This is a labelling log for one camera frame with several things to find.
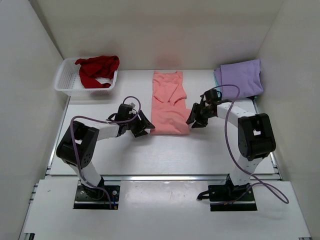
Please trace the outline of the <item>pink t shirt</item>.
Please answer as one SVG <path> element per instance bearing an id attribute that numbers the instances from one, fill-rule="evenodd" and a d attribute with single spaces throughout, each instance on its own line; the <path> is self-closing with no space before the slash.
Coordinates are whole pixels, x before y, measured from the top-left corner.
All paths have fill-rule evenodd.
<path id="1" fill-rule="evenodd" d="M 185 136 L 190 133 L 187 119 L 191 110 L 186 107 L 187 94 L 181 71 L 155 71 L 152 78 L 151 135 Z"/>

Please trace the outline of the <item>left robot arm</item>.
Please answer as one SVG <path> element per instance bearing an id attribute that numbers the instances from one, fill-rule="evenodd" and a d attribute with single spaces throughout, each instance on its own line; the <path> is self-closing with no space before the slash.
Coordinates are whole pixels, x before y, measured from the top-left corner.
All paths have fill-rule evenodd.
<path id="1" fill-rule="evenodd" d="M 97 142 L 120 137 L 127 131 L 138 138 L 147 135 L 147 129 L 153 130 L 155 126 L 142 110 L 135 110 L 132 104 L 122 103 L 116 113 L 106 121 L 98 121 L 95 126 L 87 126 L 73 118 L 58 144 L 56 155 L 75 171 L 84 192 L 97 201 L 110 196 L 103 177 L 92 163 Z"/>

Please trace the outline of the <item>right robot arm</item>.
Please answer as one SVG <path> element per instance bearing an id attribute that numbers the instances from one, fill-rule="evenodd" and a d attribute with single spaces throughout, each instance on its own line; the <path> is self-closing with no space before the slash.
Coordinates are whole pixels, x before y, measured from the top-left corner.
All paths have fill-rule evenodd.
<path id="1" fill-rule="evenodd" d="M 266 113 L 253 113 L 223 100 L 216 89 L 204 92 L 199 103 L 194 103 L 186 121 L 195 128 L 205 128 L 210 118 L 224 120 L 224 134 L 228 137 L 228 124 L 237 127 L 238 160 L 233 155 L 234 170 L 228 174 L 225 187 L 229 192 L 243 192 L 249 188 L 250 179 L 260 162 L 276 149 L 276 141 Z"/>

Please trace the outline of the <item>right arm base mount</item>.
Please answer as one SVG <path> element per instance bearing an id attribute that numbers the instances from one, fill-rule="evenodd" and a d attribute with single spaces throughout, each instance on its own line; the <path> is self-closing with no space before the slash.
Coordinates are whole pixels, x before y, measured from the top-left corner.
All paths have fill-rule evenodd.
<path id="1" fill-rule="evenodd" d="M 209 200 L 211 212 L 258 210 L 251 184 L 234 185 L 230 174 L 227 175 L 224 184 L 209 185 L 208 190 L 199 193 L 196 200 Z"/>

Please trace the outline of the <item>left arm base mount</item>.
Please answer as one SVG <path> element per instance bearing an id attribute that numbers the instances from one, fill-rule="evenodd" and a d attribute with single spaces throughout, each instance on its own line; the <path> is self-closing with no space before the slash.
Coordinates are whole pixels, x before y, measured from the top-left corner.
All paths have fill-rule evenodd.
<path id="1" fill-rule="evenodd" d="M 73 208 L 76 210 L 118 210 L 120 200 L 120 185 L 108 184 L 104 182 L 105 191 L 90 188 L 78 181 Z"/>

